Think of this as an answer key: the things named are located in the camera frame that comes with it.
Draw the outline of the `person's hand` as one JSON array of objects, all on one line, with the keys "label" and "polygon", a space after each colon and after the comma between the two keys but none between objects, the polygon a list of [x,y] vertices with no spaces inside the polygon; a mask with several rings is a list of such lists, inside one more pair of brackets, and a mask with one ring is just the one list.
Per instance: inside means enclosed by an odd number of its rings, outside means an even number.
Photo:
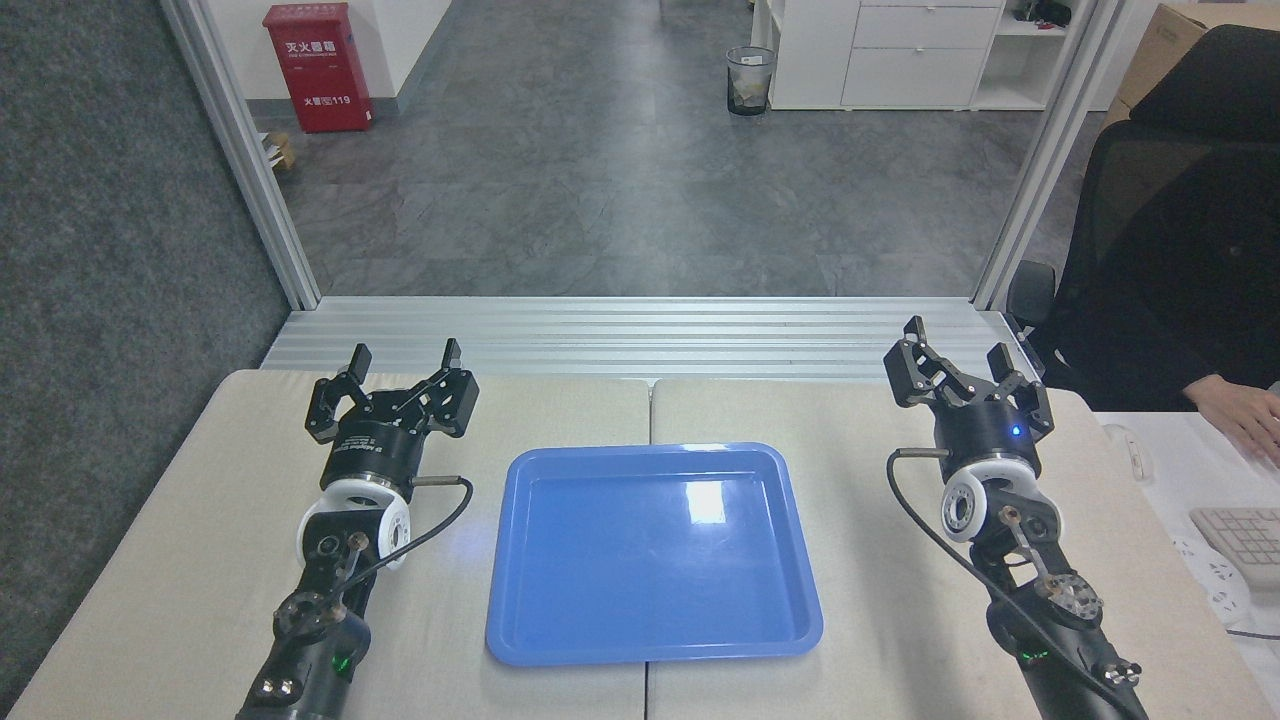
[{"label": "person's hand", "polygon": [[1217,374],[1192,382],[1181,393],[1196,411],[1248,459],[1279,465],[1279,398]]}]

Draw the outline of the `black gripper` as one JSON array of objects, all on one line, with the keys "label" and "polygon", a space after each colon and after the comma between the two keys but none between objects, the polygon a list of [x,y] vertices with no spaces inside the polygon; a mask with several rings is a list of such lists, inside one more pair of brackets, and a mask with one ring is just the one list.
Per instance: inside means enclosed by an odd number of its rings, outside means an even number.
[{"label": "black gripper", "polygon": [[[462,366],[457,338],[448,338],[438,372],[402,395],[370,395],[362,389],[372,354],[357,343],[347,368],[316,380],[306,416],[306,430],[319,445],[333,442],[320,487],[335,480],[371,477],[392,486],[404,500],[413,497],[425,434],[465,434],[479,397],[479,384]],[[355,404],[337,420],[343,398]]]},{"label": "black gripper", "polygon": [[959,370],[929,345],[922,316],[913,316],[884,355],[884,369],[900,407],[934,407],[934,442],[948,456],[940,461],[943,474],[988,457],[1015,457],[1041,473],[1036,451],[1053,430],[1047,389],[1014,365],[1005,345],[993,346],[987,363],[995,388],[986,401],[977,397],[977,378]]}]

